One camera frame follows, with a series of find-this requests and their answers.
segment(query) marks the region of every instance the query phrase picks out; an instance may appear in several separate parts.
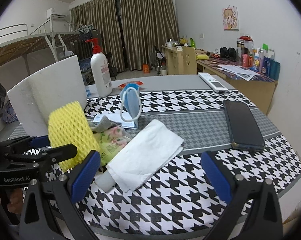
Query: metal bed frame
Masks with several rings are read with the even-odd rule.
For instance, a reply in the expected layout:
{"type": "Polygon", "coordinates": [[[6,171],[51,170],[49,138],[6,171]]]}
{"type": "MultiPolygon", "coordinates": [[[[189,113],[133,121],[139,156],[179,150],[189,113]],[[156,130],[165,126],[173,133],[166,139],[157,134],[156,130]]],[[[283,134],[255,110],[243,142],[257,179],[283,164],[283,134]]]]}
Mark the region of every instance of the metal bed frame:
{"type": "Polygon", "coordinates": [[[80,31],[88,31],[90,29],[93,29],[93,24],[83,25],[83,24],[70,23],[65,19],[65,17],[61,17],[58,15],[50,15],[50,18],[48,20],[46,20],[43,24],[37,27],[30,34],[28,34],[28,26],[26,23],[10,25],[8,27],[1,28],[0,31],[7,30],[17,26],[25,26],[26,28],[23,30],[13,31],[1,35],[0,38],[14,33],[20,33],[20,32],[26,32],[27,35],[0,44],[0,66],[17,57],[22,56],[25,60],[25,65],[26,65],[28,75],[30,75],[30,70],[27,61],[27,55],[29,53],[45,48],[50,48],[55,61],[58,62],[59,61],[57,55],[58,48],[63,48],[64,51],[68,51],[65,43],[78,40],[80,31]],[[66,23],[68,23],[69,32],[55,32],[53,26],[54,19],[63,20],[66,23]],[[45,28],[45,25],[48,23],[49,23],[50,32],[47,32],[45,28]],[[40,28],[43,26],[44,26],[44,32],[42,33],[40,28]]]}

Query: smartphone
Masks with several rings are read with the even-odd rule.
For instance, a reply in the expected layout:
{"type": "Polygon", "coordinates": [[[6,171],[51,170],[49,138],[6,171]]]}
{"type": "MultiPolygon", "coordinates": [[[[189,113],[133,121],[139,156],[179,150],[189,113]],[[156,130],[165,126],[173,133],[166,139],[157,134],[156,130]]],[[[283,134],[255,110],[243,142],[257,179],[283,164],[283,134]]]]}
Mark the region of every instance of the smartphone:
{"type": "Polygon", "coordinates": [[[265,141],[249,107],[245,103],[228,100],[223,105],[232,148],[263,151],[265,141]]]}

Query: bottle label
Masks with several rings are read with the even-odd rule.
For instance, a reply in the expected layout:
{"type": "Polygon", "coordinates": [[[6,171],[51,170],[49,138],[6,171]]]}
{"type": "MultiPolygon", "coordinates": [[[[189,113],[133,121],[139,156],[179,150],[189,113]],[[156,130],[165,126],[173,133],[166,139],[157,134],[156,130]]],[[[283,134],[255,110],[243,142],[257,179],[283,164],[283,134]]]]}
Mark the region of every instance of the bottle label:
{"type": "Polygon", "coordinates": [[[107,63],[101,67],[101,73],[103,75],[104,85],[107,85],[109,82],[111,82],[107,63]]]}

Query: red pump cap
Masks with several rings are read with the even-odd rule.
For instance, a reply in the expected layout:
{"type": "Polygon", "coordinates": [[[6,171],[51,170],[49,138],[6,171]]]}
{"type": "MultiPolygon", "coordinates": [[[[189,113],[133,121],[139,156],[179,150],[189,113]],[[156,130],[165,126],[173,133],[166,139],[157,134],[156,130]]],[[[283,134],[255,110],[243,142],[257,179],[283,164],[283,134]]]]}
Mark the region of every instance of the red pump cap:
{"type": "Polygon", "coordinates": [[[93,54],[101,53],[101,48],[98,45],[98,38],[93,38],[85,42],[90,42],[90,41],[94,44],[94,47],[92,48],[92,53],[93,54]]]}

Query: paper sheet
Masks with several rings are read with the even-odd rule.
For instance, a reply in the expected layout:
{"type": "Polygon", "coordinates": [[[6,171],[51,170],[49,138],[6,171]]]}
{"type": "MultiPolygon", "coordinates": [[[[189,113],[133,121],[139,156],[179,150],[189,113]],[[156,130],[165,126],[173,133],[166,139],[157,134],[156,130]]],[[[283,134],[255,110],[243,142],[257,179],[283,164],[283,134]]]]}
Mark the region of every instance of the paper sheet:
{"type": "MultiPolygon", "coordinates": [[[[120,114],[97,114],[94,117],[94,122],[100,122],[103,116],[107,116],[109,120],[114,121],[114,122],[120,122],[122,124],[123,128],[127,129],[136,129],[135,123],[134,122],[124,122],[122,118],[120,117],[120,114]]],[[[123,112],[123,117],[126,120],[131,120],[132,117],[130,116],[129,113],[123,112]]]]}
{"type": "Polygon", "coordinates": [[[234,65],[218,65],[218,66],[221,67],[220,70],[235,74],[246,81],[251,80],[254,76],[260,76],[260,74],[258,74],[257,72],[254,72],[245,67],[239,67],[234,65]]]}

